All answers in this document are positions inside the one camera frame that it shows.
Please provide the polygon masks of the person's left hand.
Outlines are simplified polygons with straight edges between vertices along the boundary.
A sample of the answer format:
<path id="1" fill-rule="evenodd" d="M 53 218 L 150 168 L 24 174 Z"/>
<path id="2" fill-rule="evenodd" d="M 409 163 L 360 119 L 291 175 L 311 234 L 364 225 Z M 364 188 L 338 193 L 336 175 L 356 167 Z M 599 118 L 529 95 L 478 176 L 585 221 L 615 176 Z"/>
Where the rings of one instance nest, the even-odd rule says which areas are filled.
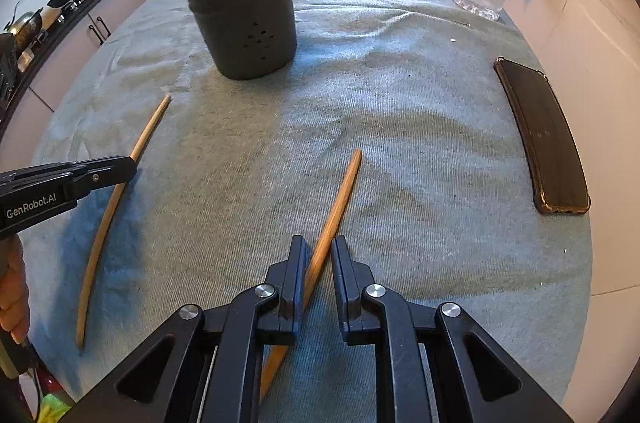
<path id="1" fill-rule="evenodd" d="M 23 344 L 30 323 L 23 244 L 17 235 L 12 235 L 1 241 L 1 248 L 6 251 L 6 273 L 1 278 L 1 328 L 10 333 L 15 343 Z"/>

